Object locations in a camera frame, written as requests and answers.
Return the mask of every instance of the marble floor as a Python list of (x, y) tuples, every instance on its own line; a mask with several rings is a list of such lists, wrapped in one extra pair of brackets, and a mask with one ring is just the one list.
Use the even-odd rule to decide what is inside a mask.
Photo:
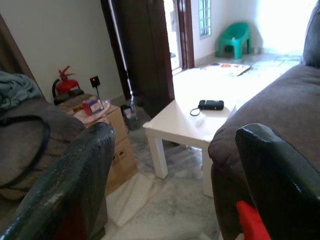
[[(175, 95), (182, 97), (218, 84), (247, 101), (299, 61), (298, 57), (265, 54), (245, 55), (241, 60), (219, 58), (216, 62), (251, 65), (251, 69), (222, 78), (199, 68), (184, 71), (173, 78)], [(141, 126), (150, 120), (142, 108), (135, 106), (135, 111)], [(106, 197), (108, 223), (102, 239), (222, 240), (214, 201), (202, 192), (201, 150), (165, 141), (168, 176), (160, 179), (144, 130), (139, 128), (128, 136), (138, 173)]]

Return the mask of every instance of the sofa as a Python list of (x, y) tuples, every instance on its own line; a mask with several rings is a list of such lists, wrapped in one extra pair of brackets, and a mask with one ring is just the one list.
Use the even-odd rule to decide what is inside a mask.
[(244, 104), (216, 132), (208, 147), (213, 161), (214, 206), (224, 240), (234, 240), (243, 232), (236, 203), (244, 200), (254, 205), (235, 142), (239, 128), (252, 123), (272, 128), (320, 170), (319, 42), (318, 1), (307, 26), (300, 64)]
[[(0, 239), (99, 239), (105, 234), (105, 187), (114, 156), (109, 124), (90, 128), (43, 98), (0, 119), (40, 116), (50, 127), (39, 162), (17, 184), (0, 187)], [(0, 185), (25, 169), (43, 138), (39, 122), (0, 127)]]

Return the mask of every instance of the white wall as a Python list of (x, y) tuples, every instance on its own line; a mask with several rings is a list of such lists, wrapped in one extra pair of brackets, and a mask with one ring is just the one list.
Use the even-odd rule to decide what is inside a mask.
[(195, 65), (199, 66), (213, 57), (216, 52), (216, 41), (227, 27), (226, 0), (211, 0), (211, 35), (200, 38), (199, 0), (191, 0), (192, 36)]
[(227, 25), (247, 22), (253, 47), (279, 54), (301, 54), (317, 0), (226, 0)]
[(67, 65), (85, 93), (98, 75), (101, 98), (123, 95), (99, 0), (2, 0), (0, 13), (47, 101)]

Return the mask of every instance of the black remote control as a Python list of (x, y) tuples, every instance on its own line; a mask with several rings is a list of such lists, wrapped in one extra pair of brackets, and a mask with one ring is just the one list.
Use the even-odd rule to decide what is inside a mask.
[(200, 110), (223, 110), (225, 103), (222, 100), (201, 100), (198, 108)]

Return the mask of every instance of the door frame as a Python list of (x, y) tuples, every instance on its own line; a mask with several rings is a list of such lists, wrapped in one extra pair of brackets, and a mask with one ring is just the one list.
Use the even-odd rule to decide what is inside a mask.
[[(104, 15), (105, 24), (109, 33), (110, 43), (113, 50), (116, 66), (118, 69), (123, 94), (125, 96), (125, 99), (128, 100), (131, 98), (130, 88), (128, 84), (128, 75), (123, 62), (120, 45), (118, 43), (118, 37), (114, 26), (114, 20), (109, 0), (101, 0), (101, 7)], [(191, 0), (177, 0), (177, 9), (182, 69), (191, 69), (195, 67)]]

